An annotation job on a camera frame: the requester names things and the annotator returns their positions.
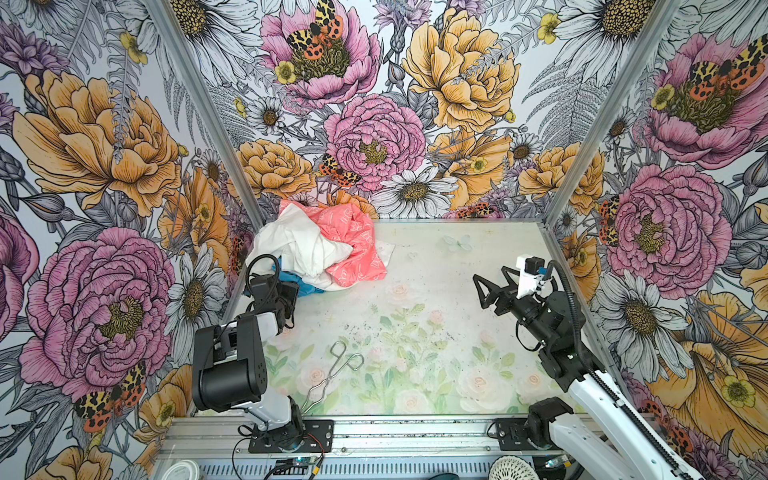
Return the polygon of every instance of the pink fabric with white print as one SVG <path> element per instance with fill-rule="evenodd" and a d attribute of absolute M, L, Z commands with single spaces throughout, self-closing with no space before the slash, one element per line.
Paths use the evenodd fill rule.
<path fill-rule="evenodd" d="M 362 280 L 381 280 L 386 276 L 386 266 L 376 253 L 373 222 L 358 207 L 352 204 L 329 208 L 304 207 L 283 200 L 280 202 L 280 213 L 290 204 L 297 205 L 317 224 L 325 238 L 352 246 L 352 253 L 346 260 L 326 268 L 334 282 L 348 287 Z"/>

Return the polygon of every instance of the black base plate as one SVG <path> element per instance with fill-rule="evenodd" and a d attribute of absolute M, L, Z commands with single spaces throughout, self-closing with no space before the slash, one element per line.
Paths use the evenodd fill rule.
<path fill-rule="evenodd" d="M 533 445 L 528 441 L 528 429 L 525 423 L 528 419 L 496 419 L 496 439 L 502 452 L 514 450 L 530 450 Z"/>
<path fill-rule="evenodd" d="M 312 439 L 305 439 L 304 443 L 294 453 L 321 453 L 323 449 L 330 452 L 333 447 L 333 420 L 304 419 L 306 433 L 312 434 L 322 447 Z M 275 445 L 265 445 L 264 439 L 252 439 L 248 445 L 248 453 L 283 453 Z"/>

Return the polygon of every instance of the table surface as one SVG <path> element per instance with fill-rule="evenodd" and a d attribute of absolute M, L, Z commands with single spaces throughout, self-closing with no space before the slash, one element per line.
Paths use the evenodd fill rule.
<path fill-rule="evenodd" d="M 472 249 L 451 251 L 446 237 L 467 235 Z M 273 388 L 304 404 L 341 340 L 339 364 L 353 353 L 364 364 L 341 369 L 309 415 L 522 413 L 551 396 L 574 405 L 515 338 L 515 318 L 480 308 L 472 282 L 477 273 L 505 284 L 501 266 L 514 268 L 518 255 L 548 259 L 537 223 L 379 222 L 376 238 L 396 245 L 384 280 L 299 298 L 295 328 L 265 342 Z M 248 302 L 241 296 L 235 314 Z"/>

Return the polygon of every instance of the leaf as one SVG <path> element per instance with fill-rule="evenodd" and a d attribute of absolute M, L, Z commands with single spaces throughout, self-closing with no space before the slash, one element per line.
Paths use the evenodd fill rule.
<path fill-rule="evenodd" d="M 478 347 L 476 347 L 476 346 L 472 347 L 472 354 L 475 355 L 476 359 L 478 359 L 481 362 L 485 363 L 485 355 L 483 354 L 482 350 L 480 350 Z"/>
<path fill-rule="evenodd" d="M 721 182 L 716 182 L 715 185 L 717 185 L 717 189 L 723 195 L 723 214 L 728 220 L 728 223 L 733 225 L 739 217 L 739 198 L 733 190 L 726 187 Z"/>
<path fill-rule="evenodd" d="M 413 352 L 408 352 L 406 354 L 406 362 L 408 363 L 408 368 L 412 369 L 416 366 L 416 355 L 413 354 Z"/>
<path fill-rule="evenodd" d="M 283 357 L 282 359 L 280 359 L 280 361 L 279 361 L 279 362 L 277 362 L 277 364 L 275 365 L 275 371 L 276 371 L 276 372 L 279 372 L 279 371 L 280 371 L 280 369 L 282 369 L 282 368 L 283 368 L 283 366 L 284 366 L 284 365 L 285 365 L 287 362 L 288 362 L 288 357 L 287 357 L 287 356 L 284 356 L 284 357 Z"/>
<path fill-rule="evenodd" d="M 42 465 L 42 462 L 48 457 L 48 451 L 51 449 L 56 435 L 61 431 L 64 422 L 72 411 L 71 400 L 67 396 L 61 396 L 60 402 L 48 414 L 45 424 L 35 436 L 32 442 L 32 448 L 27 457 L 26 476 L 29 477 L 35 473 Z"/>
<path fill-rule="evenodd" d="M 515 363 L 515 354 L 507 353 L 502 357 L 502 366 L 510 366 Z"/>
<path fill-rule="evenodd" d="M 387 369 L 386 373 L 384 374 L 384 388 L 388 389 L 390 385 L 392 385 L 392 381 L 395 378 L 395 371 L 392 369 Z"/>
<path fill-rule="evenodd" d="M 13 402 L 8 413 L 18 409 L 34 412 L 43 406 L 62 402 L 69 402 L 71 404 L 71 399 L 61 393 L 61 388 L 54 388 L 47 385 L 33 385 L 29 386 L 22 395 Z"/>
<path fill-rule="evenodd" d="M 759 207 L 758 204 L 768 204 L 768 198 L 758 200 L 747 207 L 746 210 L 739 215 L 736 220 L 736 225 L 733 226 L 734 239 L 762 240 L 763 238 L 768 237 L 768 223 L 765 223 L 760 219 L 758 211 L 762 210 L 765 212 L 766 209 L 764 207 Z"/>
<path fill-rule="evenodd" d="M 306 347 L 302 352 L 301 355 L 299 355 L 299 360 L 304 361 L 306 360 L 310 355 L 312 355 L 312 351 L 315 349 L 315 345 L 312 344 L 308 347 Z"/>
<path fill-rule="evenodd" d="M 72 242 L 78 240 L 93 240 L 104 230 L 104 225 L 98 223 L 80 223 L 75 225 L 71 230 L 64 235 L 61 242 L 58 245 L 58 250 L 61 251 L 64 247 Z"/>

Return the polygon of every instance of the daisy yellow center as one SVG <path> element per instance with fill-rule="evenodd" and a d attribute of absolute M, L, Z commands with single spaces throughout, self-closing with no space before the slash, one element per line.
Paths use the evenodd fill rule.
<path fill-rule="evenodd" d="M 277 123 L 277 112 L 274 110 L 265 110 L 262 117 L 264 124 L 269 125 L 270 127 L 273 127 Z"/>
<path fill-rule="evenodd" d="M 216 165 L 216 162 L 210 162 L 205 169 L 205 173 L 214 182 L 219 181 L 219 166 Z"/>
<path fill-rule="evenodd" d="M 603 11 L 603 29 L 617 37 L 635 35 L 643 28 L 656 0 L 612 0 Z"/>
<path fill-rule="evenodd" d="M 170 6 L 185 35 L 198 35 L 205 29 L 205 11 L 197 0 L 170 0 Z"/>
<path fill-rule="evenodd" d="M 174 419 L 174 414 L 176 413 L 176 404 L 175 403 L 164 403 L 160 407 L 160 412 L 157 414 L 157 426 L 158 427 L 168 427 L 170 423 Z"/>
<path fill-rule="evenodd" d="M 374 140 L 370 144 L 364 144 L 360 142 L 360 153 L 366 156 L 366 163 L 368 165 L 383 164 L 386 160 L 386 146 L 381 145 L 378 141 Z"/>
<path fill-rule="evenodd" d="M 574 257 L 574 260 L 576 261 L 576 264 L 578 266 L 583 266 L 587 264 L 587 259 L 589 258 L 589 255 L 587 254 L 586 249 L 579 249 L 578 252 L 576 252 L 576 256 Z"/>
<path fill-rule="evenodd" d="M 512 156 L 515 160 L 520 160 L 522 158 L 526 158 L 528 155 L 531 154 L 531 148 L 528 145 L 518 145 L 515 147 L 515 149 L 512 151 Z"/>
<path fill-rule="evenodd" d="M 663 231 L 664 225 L 654 223 L 648 214 L 640 220 L 640 233 L 635 236 L 634 241 L 645 253 L 657 253 L 664 245 L 664 239 L 661 237 Z"/>
<path fill-rule="evenodd" d="M 400 197 L 403 200 L 416 201 L 427 196 L 429 189 L 424 184 L 405 185 L 400 191 Z"/>
<path fill-rule="evenodd" d="M 187 287 L 187 295 L 184 296 L 184 314 L 189 319 L 197 317 L 200 309 L 203 308 L 203 283 L 199 280 L 192 280 Z"/>
<path fill-rule="evenodd" d="M 141 302 L 129 296 L 125 300 L 112 303 L 107 308 L 110 319 L 109 322 L 99 326 L 101 334 L 111 339 L 118 333 L 125 335 L 127 339 L 134 338 L 136 330 L 141 326 L 144 319 L 144 309 Z"/>
<path fill-rule="evenodd" d="M 640 300 L 630 300 L 624 304 L 624 313 L 632 328 L 642 335 L 650 335 L 658 326 L 656 317 L 648 308 L 648 305 Z"/>
<path fill-rule="evenodd" d="M 624 123 L 624 120 L 616 120 L 614 124 L 611 125 L 608 134 L 612 137 L 618 137 L 623 134 L 625 130 L 627 130 L 627 125 Z"/>

